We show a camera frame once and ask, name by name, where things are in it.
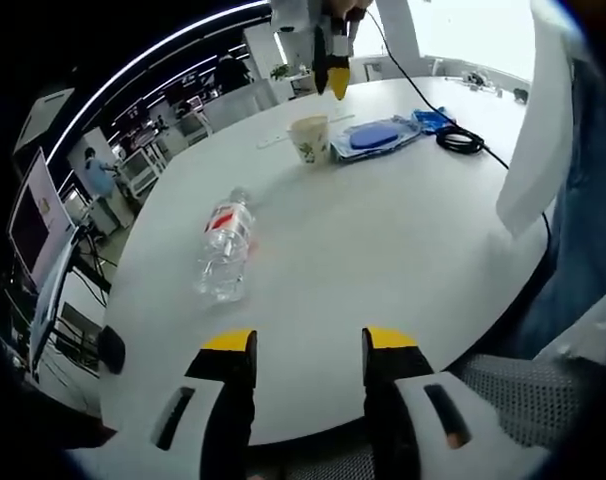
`bottle label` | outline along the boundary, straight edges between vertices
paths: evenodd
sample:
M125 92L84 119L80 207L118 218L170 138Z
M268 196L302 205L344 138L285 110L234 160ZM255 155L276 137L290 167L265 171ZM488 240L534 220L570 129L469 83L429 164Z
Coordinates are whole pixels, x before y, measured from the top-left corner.
M252 217L247 208L238 203L224 203L212 212L205 232L225 229L238 233L248 244L250 242L250 225Z

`computer screen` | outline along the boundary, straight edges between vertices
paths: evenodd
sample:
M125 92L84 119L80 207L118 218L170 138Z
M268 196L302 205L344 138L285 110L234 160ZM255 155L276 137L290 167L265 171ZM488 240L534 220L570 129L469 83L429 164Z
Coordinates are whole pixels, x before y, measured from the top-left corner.
M8 235L37 290L72 235L73 224L61 202L39 149L21 185Z

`paper cup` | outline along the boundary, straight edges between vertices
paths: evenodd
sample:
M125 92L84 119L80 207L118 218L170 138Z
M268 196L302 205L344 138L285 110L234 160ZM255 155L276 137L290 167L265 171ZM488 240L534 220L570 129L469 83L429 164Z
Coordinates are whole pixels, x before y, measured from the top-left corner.
M330 162L330 135L325 115L303 118L287 131L301 161L306 164Z

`window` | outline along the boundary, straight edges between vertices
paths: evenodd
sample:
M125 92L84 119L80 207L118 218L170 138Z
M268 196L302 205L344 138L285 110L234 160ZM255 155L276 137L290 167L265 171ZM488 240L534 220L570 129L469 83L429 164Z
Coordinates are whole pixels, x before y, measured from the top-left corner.
M381 23L381 16L379 15L379 9L376 6L376 2L372 2L372 5L367 9L368 12L376 19L379 26L383 28ZM365 18L359 25L359 30L354 39L354 56L355 57L371 57L374 55L384 55L385 45L381 39L372 17L367 13Z
M422 56L452 58L531 81L529 0L407 0Z

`white round table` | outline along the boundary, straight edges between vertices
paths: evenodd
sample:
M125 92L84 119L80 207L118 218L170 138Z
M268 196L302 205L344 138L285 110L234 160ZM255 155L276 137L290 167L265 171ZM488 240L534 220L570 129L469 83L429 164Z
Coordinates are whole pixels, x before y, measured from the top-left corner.
M525 107L445 79L417 83L509 161ZM298 99L232 125L174 158L133 227L105 322L123 338L120 375L102 372L106 425L150 436L201 345L258 331L251 444L289 440L363 415L361 329L417 339L435 370L455 361L521 291L546 248L542 222L518 239L495 203L506 172L422 138L384 157L309 168L289 141L297 118L332 131L426 107L405 80ZM206 309L193 290L197 244L235 186L255 199L247 295ZM196 391L188 408L199 408ZM181 429L189 429L182 422Z

